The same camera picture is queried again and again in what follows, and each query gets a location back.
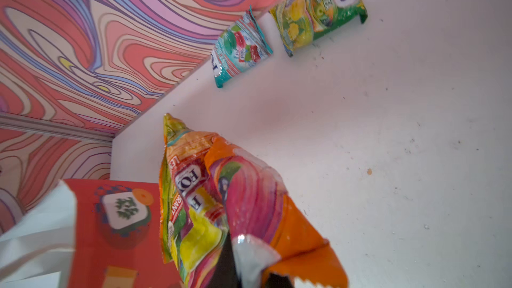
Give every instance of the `lemon illustration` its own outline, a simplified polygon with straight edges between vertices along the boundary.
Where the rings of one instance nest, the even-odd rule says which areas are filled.
[[[180,245],[180,256],[183,266],[190,272],[201,260],[215,248],[222,236],[222,231],[212,225],[206,217],[189,210],[189,217],[194,226],[183,238]]]
[[[290,36],[290,40],[294,41],[298,35],[298,24],[292,22],[290,24],[290,28],[288,28],[288,35]]]
[[[287,15],[293,21],[297,21],[304,16],[304,10],[306,9],[305,0],[294,0],[289,8],[287,8]]]

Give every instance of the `yellow and green packet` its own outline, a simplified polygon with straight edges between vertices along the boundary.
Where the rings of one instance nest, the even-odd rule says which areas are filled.
[[[346,24],[355,16],[368,18],[362,0],[284,0],[270,10],[291,57],[300,47]]]

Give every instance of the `wall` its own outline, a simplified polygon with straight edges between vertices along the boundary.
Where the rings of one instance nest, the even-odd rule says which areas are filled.
[[[116,132],[276,1],[0,0],[0,111]]]
[[[112,178],[157,182],[170,112],[276,168],[351,287],[509,287],[510,0],[365,4],[291,59],[264,16],[274,56],[223,89],[201,67],[114,139]]]
[[[112,147],[0,129],[0,235],[61,178],[109,179]]]

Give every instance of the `orange candy bag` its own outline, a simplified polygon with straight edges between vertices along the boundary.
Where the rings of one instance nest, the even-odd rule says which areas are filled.
[[[208,174],[202,187],[215,201],[208,205],[222,207],[222,216],[227,217],[237,275],[243,288],[259,288],[271,273],[309,280],[315,285],[348,286],[347,276],[329,241],[295,206],[276,170],[217,134],[183,131],[180,138],[186,138],[189,144],[182,146],[183,149],[194,149],[199,140],[203,144],[195,147]],[[168,162],[173,160],[169,154],[175,153],[170,151],[172,147],[167,144]],[[176,172],[171,179],[180,188],[180,172],[171,170]],[[212,210],[186,196],[184,202],[196,216]],[[168,219],[162,217],[164,227]],[[206,217],[206,220],[224,233],[226,225],[219,221],[226,219],[213,221]]]

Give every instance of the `colorful patterned panel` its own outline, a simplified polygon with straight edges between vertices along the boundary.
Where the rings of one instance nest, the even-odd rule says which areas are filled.
[[[111,146],[0,129],[0,235],[61,178],[108,179]]]
[[[277,1],[0,0],[0,110],[118,131]]]

